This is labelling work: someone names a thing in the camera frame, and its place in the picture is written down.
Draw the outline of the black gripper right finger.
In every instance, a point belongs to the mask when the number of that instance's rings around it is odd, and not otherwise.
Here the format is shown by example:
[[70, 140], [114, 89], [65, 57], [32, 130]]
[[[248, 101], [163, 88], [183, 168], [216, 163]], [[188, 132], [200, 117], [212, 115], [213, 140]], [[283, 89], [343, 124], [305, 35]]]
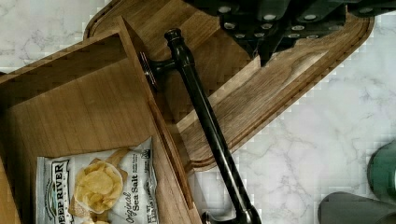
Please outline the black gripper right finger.
[[347, 13], [370, 18], [395, 10], [395, 0], [260, 0], [260, 19], [270, 24], [260, 45], [261, 66], [299, 38], [320, 38], [343, 28]]

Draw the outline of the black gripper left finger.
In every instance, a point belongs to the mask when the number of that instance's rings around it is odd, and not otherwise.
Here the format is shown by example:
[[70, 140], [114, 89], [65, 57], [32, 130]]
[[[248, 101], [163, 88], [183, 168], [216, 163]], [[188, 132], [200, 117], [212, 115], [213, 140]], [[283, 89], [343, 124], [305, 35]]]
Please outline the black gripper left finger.
[[275, 52], [293, 47], [285, 37], [291, 0], [184, 0], [210, 16], [251, 58], [269, 60]]

